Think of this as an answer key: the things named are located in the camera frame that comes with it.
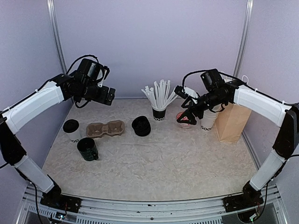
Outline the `white paper cup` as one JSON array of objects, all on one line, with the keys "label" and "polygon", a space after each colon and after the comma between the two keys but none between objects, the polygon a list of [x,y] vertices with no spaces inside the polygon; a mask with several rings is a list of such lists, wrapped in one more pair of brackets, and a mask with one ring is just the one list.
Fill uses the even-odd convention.
[{"label": "white paper cup", "polygon": [[66,133],[72,143],[78,143],[81,139],[81,134],[79,130],[76,130],[72,133]]}]

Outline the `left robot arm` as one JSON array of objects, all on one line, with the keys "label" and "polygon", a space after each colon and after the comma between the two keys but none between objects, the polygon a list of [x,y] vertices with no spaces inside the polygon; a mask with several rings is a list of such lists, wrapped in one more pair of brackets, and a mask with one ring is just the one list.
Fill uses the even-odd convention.
[{"label": "left robot arm", "polygon": [[71,98],[76,103],[85,100],[86,103],[111,105],[115,89],[103,84],[110,73],[109,67],[102,65],[94,55],[81,56],[77,62],[77,69],[46,80],[41,87],[0,113],[0,152],[4,161],[40,189],[57,208],[65,204],[61,188],[28,155],[17,134],[43,113]]}]

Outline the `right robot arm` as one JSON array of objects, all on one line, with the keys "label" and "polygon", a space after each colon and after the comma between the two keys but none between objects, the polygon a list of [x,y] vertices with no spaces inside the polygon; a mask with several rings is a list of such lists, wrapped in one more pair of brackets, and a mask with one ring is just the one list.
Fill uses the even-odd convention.
[{"label": "right robot arm", "polygon": [[174,90],[175,94],[184,99],[181,106],[185,109],[177,122],[196,125],[197,119],[202,119],[205,111],[216,113],[216,106],[220,106],[220,110],[224,111],[224,107],[229,103],[250,109],[254,113],[250,121],[257,118],[261,122],[251,128],[253,135],[272,132],[273,146],[260,168],[244,185],[242,193],[239,196],[226,197],[224,201],[243,207],[263,203],[262,188],[279,175],[298,147],[299,105],[279,101],[250,87],[237,77],[225,81],[225,73],[217,69],[199,70],[198,73],[207,93],[199,95],[186,87],[184,77],[182,84]]}]

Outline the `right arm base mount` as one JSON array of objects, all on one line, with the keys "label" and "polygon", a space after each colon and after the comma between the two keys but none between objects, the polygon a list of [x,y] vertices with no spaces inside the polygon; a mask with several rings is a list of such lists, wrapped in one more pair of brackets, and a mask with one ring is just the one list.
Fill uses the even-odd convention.
[{"label": "right arm base mount", "polygon": [[263,204],[263,197],[260,191],[254,193],[244,191],[242,194],[227,196],[223,198],[222,201],[225,207],[225,211],[232,212],[254,207],[258,204]]}]

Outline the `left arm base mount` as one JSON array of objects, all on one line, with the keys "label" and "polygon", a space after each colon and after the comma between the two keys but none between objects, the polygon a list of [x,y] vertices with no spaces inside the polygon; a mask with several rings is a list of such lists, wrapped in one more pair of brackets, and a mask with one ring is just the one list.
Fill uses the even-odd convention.
[{"label": "left arm base mount", "polygon": [[78,213],[81,201],[81,198],[73,196],[61,194],[58,196],[50,196],[49,194],[43,194],[40,203],[54,209]]}]

